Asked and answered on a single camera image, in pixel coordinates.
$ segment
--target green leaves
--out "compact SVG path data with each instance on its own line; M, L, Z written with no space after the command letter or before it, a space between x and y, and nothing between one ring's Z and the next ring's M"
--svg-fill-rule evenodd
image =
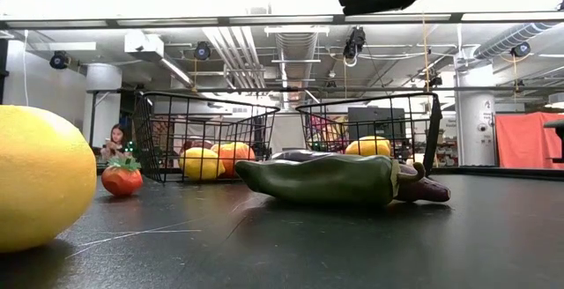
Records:
M108 167L118 167L127 171L136 171L141 168L141 164L133 157L115 156L108 161Z

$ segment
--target black wire basket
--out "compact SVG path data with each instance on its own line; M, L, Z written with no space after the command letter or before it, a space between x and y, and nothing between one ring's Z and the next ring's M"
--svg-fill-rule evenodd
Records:
M442 119L435 93L322 102L296 110L310 150L422 161L428 174L433 167Z
M133 137L142 173L157 182L236 181L235 162L270 157L278 111L231 100L138 93Z

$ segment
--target table surface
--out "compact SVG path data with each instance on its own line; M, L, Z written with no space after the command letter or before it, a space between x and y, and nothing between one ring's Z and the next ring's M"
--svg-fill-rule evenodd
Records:
M244 185L165 186L0 256L0 288L562 288L564 183L436 176L446 204L283 204Z

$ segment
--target ceiling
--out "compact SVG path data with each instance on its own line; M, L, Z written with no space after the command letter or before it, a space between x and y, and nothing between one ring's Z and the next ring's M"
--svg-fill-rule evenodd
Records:
M479 45L493 38L503 30L515 24L463 24L461 25L462 44L465 46ZM272 63L279 59L276 34L266 34L265 26L250 28L256 46L260 64L278 70L279 64ZM404 54L418 54L424 50L424 36L427 35L427 45L432 54L428 56L429 63L445 54L456 50L458 45L457 24L432 25L366 25L363 26L367 37L367 45L362 55L382 57L387 59L370 60L358 58L353 67L346 67L340 59L343 46L350 35L352 26L329 26L329 33L318 33L315 43L314 59L308 82L310 86L325 86L328 81L335 81L337 86L409 86L412 76L425 67L425 57L414 56L397 60ZM144 84L152 89L167 89L170 86L170 73L155 63L135 61L136 58L124 53L124 36L127 29L105 30L41 30L29 34L30 43L35 42L96 42L95 50L69 51L74 59L84 63L115 63L123 71L123 82L128 85ZM195 62L192 59L194 46L198 41L208 41L202 28L167 28L146 29L145 33L155 33L165 42L165 52L174 58L180 67L187 72L223 71L224 62L218 52L212 52L211 58L205 62ZM526 85L561 85L564 84L564 58L543 57L540 55L564 55L564 26L557 25L535 38L529 40L533 55L515 65L510 61L509 54L505 57L497 56L493 60L494 79L496 85L512 85L515 78L522 78ZM46 58L51 52L37 52ZM452 65L442 70L454 70ZM296 79L295 74L289 79ZM282 82L275 78L268 81L267 86L282 86ZM521 95L527 101L543 101L551 92L526 91ZM378 93L348 92L345 93L316 93L319 97L354 98L378 95ZM512 92L499 92L498 97L513 98Z

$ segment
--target green pepper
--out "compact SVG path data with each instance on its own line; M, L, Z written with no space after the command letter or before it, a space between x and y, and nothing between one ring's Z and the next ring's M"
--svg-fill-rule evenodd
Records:
M305 162L239 161L235 171L255 192L301 204L386 205L398 186L425 176L420 163L416 174L400 174L397 160L385 156L350 159L332 154Z

